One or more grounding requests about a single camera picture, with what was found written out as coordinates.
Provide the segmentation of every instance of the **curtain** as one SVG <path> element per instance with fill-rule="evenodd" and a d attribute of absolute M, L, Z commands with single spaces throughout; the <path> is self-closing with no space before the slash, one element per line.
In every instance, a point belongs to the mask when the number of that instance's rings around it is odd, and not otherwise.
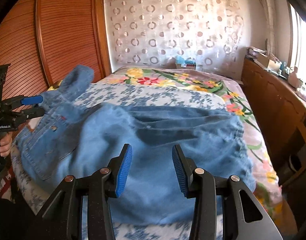
<path fill-rule="evenodd" d="M 117 67 L 167 67 L 181 56 L 209 72 L 239 72 L 233 65 L 244 22 L 236 1 L 105 0 L 105 11 Z"/>
<path fill-rule="evenodd" d="M 275 54 L 274 18 L 276 15 L 274 0 L 260 0 L 264 7 L 267 26 L 267 55 Z"/>

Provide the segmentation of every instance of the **blue denim garment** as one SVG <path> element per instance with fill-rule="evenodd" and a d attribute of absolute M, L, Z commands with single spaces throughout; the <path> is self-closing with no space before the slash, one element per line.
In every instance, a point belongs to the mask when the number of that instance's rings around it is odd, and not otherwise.
<path fill-rule="evenodd" d="M 110 199 L 114 222 L 149 225 L 192 219 L 194 199 L 180 192 L 174 144 L 214 176 L 237 174 L 255 189 L 238 116 L 177 106 L 74 106 L 92 73 L 77 66 L 59 90 L 44 92 L 45 116 L 33 132 L 25 128 L 16 138 L 25 171 L 44 190 L 51 193 L 69 174 L 91 175 L 118 156 L 124 143 L 132 145 L 133 159 L 124 192 Z"/>

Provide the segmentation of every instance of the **metal screw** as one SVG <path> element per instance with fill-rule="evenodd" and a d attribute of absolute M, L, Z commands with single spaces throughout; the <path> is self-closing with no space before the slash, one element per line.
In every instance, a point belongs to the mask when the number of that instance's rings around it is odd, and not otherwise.
<path fill-rule="evenodd" d="M 232 176 L 231 176 L 231 180 L 232 180 L 232 181 L 235 181 L 235 182 L 238 182 L 238 181 L 240 181 L 240 177 L 237 176 L 237 175 L 232 175 Z"/>
<path fill-rule="evenodd" d="M 67 175 L 67 176 L 64 178 L 64 180 L 65 180 L 66 182 L 71 182 L 73 179 L 74 179 L 74 177 L 73 177 L 72 175 Z"/>
<path fill-rule="evenodd" d="M 102 169 L 100 169 L 100 173 L 102 173 L 102 174 L 108 174 L 110 172 L 110 169 L 109 168 L 102 168 Z"/>
<path fill-rule="evenodd" d="M 204 173 L 204 170 L 202 168 L 196 168 L 195 169 L 195 173 L 197 174 L 203 174 Z"/>

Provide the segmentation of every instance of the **finger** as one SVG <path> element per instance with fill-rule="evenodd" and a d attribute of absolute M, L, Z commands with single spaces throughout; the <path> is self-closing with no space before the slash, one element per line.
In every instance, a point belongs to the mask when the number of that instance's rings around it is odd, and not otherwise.
<path fill-rule="evenodd" d="M 0 153 L 4 153 L 4 152 L 9 151 L 9 150 L 11 149 L 11 144 L 12 144 L 12 143 L 9 143 L 9 144 L 7 144 L 7 145 L 1 146 L 1 147 L 0 147 Z"/>
<path fill-rule="evenodd" d="M 8 150 L 8 151 L 6 151 L 6 152 L 3 152 L 3 153 L 1 153 L 1 156 L 2 156 L 2 157 L 6 157 L 6 156 L 8 156 L 8 155 L 10 154 L 10 152 L 11 152 L 11 150 Z"/>
<path fill-rule="evenodd" d="M 7 133 L 0 141 L 0 146 L 9 144 L 12 141 L 12 135 Z"/>

